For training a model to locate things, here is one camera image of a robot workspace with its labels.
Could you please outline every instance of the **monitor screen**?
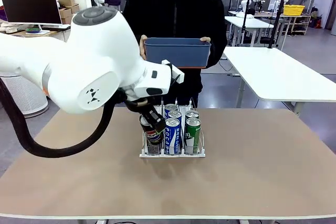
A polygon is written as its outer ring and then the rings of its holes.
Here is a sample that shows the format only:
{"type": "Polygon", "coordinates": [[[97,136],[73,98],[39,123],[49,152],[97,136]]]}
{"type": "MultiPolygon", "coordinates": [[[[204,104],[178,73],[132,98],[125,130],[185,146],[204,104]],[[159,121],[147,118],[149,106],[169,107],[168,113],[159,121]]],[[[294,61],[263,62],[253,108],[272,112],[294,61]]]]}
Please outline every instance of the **monitor screen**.
{"type": "Polygon", "coordinates": [[[62,24],[56,0],[2,0],[10,23],[62,24]]]}

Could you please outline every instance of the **person's left hand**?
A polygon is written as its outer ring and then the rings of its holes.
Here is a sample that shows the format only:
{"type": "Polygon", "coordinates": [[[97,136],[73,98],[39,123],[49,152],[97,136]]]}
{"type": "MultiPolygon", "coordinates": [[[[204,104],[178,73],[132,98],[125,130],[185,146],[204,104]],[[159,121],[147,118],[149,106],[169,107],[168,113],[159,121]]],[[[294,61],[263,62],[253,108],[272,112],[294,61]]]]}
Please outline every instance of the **person's left hand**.
{"type": "Polygon", "coordinates": [[[209,37],[202,37],[202,38],[201,38],[201,41],[202,41],[202,42],[209,42],[209,43],[210,43],[210,42],[211,42],[211,39],[210,39],[209,37]]]}

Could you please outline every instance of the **person in black jacket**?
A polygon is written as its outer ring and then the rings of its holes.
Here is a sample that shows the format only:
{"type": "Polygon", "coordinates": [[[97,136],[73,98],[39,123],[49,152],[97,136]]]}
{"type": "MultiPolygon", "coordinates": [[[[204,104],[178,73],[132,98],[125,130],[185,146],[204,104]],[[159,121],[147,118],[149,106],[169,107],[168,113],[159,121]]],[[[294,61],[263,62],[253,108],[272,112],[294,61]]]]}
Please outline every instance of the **person in black jacket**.
{"type": "MultiPolygon", "coordinates": [[[[144,41],[148,37],[200,38],[211,42],[207,68],[220,60],[227,45],[222,0],[127,0],[124,16],[133,30],[140,54],[146,59],[144,41]]],[[[198,104],[203,86],[200,69],[181,69],[182,84],[172,86],[163,96],[164,104],[188,105],[192,98],[198,104]]]]}

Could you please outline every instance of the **black jacket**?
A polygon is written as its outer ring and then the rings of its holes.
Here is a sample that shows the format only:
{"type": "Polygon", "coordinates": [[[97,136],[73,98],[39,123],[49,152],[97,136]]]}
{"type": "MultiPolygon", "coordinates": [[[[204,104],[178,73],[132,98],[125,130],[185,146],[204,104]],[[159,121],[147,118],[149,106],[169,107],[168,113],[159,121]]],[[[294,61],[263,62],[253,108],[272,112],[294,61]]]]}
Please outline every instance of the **black jacket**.
{"type": "MultiPolygon", "coordinates": [[[[136,38],[177,37],[211,38],[211,54],[207,67],[218,63],[227,45],[222,0],[127,0],[124,16],[136,38]]],[[[185,95],[201,92],[201,70],[182,69],[185,95]]]]}

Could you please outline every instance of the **white wire rack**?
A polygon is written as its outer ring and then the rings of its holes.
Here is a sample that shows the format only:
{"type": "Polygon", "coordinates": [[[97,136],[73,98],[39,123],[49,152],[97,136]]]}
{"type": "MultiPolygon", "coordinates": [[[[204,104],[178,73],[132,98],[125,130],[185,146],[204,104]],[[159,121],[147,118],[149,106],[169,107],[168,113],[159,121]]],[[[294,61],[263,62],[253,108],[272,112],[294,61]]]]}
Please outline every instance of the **white wire rack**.
{"type": "MultiPolygon", "coordinates": [[[[184,136],[184,125],[185,125],[185,113],[188,110],[194,110],[194,108],[191,105],[191,102],[187,106],[178,106],[179,111],[182,113],[182,123],[181,123],[181,130],[182,130],[182,136],[184,136]]],[[[164,115],[164,105],[161,106],[155,106],[155,109],[161,114],[164,115]]],[[[201,127],[201,131],[199,133],[199,144],[197,148],[197,152],[194,154],[187,154],[185,151],[185,143],[182,139],[182,149],[181,149],[181,154],[176,154],[176,155],[167,155],[164,154],[164,140],[162,142],[162,147],[161,147],[161,153],[159,154],[149,154],[148,153],[148,147],[147,147],[147,139],[145,134],[143,133],[142,135],[142,149],[140,153],[140,157],[142,158],[159,158],[159,157],[168,157],[168,158],[175,158],[175,157],[205,157],[205,147],[204,147],[204,135],[201,127]]]]}

